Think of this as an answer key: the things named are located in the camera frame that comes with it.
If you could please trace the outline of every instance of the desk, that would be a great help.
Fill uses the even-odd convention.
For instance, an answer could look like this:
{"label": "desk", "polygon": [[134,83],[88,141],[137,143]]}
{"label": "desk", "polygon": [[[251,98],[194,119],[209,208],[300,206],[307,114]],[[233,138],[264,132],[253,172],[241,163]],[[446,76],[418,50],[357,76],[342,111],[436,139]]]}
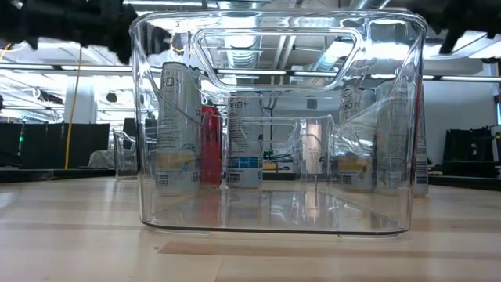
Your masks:
{"label": "desk", "polygon": [[432,186],[391,239],[166,234],[135,181],[0,185],[0,281],[501,281],[501,193]]}

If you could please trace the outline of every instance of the yellow cable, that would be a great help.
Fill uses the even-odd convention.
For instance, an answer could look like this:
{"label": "yellow cable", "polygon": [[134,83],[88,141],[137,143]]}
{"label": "yellow cable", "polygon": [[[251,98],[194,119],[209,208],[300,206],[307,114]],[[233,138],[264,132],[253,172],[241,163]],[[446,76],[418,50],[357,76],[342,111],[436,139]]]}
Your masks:
{"label": "yellow cable", "polygon": [[7,53],[7,50],[10,48],[10,43],[3,49],[2,54],[0,55],[0,60],[3,59],[3,56]]}
{"label": "yellow cable", "polygon": [[71,105],[70,124],[68,125],[68,136],[66,137],[66,160],[64,161],[64,169],[68,169],[68,165],[70,164],[71,129],[73,128],[73,113],[75,112],[75,105],[77,104],[78,82],[80,81],[80,67],[81,67],[81,45],[80,45],[80,54],[78,55],[77,81],[75,82],[75,90],[73,92],[73,104]]}

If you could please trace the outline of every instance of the blue label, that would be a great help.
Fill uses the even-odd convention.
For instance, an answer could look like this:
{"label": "blue label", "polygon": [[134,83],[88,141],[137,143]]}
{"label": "blue label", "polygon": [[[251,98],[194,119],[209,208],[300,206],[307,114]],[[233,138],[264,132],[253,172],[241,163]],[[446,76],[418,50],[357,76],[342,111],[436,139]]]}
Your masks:
{"label": "blue label", "polygon": [[260,157],[230,157],[228,168],[262,168],[263,160]]}

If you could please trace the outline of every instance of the white can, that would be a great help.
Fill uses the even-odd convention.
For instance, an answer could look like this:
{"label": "white can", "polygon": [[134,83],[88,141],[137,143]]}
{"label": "white can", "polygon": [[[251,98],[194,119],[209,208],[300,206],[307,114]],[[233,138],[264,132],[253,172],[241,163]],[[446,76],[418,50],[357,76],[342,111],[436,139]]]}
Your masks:
{"label": "white can", "polygon": [[363,113],[374,102],[376,94],[372,89],[357,89],[341,98],[339,122],[342,126],[336,139],[339,183],[341,188],[352,192],[371,192],[375,187],[376,112]]}
{"label": "white can", "polygon": [[226,185],[258,188],[263,181],[262,94],[245,92],[228,98],[229,150]]}
{"label": "white can", "polygon": [[407,95],[412,90],[408,89],[409,85],[405,80],[393,87],[394,89],[386,91],[385,96],[381,97],[377,119],[376,192],[382,194],[396,194],[405,186],[405,146],[409,123],[406,114],[409,102]]}
{"label": "white can", "polygon": [[414,197],[424,197],[428,194],[428,157],[426,154],[426,136],[424,125],[424,91],[423,84],[419,85],[420,120],[417,135],[416,178],[414,179]]}
{"label": "white can", "polygon": [[199,71],[189,69],[184,63],[164,63],[155,156],[160,195],[179,195],[199,189],[202,107],[199,89]]}

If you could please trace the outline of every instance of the clear plastic bin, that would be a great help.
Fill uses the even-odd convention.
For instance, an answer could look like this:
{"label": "clear plastic bin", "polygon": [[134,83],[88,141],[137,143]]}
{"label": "clear plastic bin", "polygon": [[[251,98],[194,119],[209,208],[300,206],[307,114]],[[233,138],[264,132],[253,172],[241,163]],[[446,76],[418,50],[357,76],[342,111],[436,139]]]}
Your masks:
{"label": "clear plastic bin", "polygon": [[[408,230],[426,28],[412,13],[365,10],[137,19],[142,222],[166,230]],[[158,54],[166,32],[171,48]]]}
{"label": "clear plastic bin", "polygon": [[117,179],[135,179],[138,173],[135,139],[121,130],[113,130],[113,150],[115,177]]}

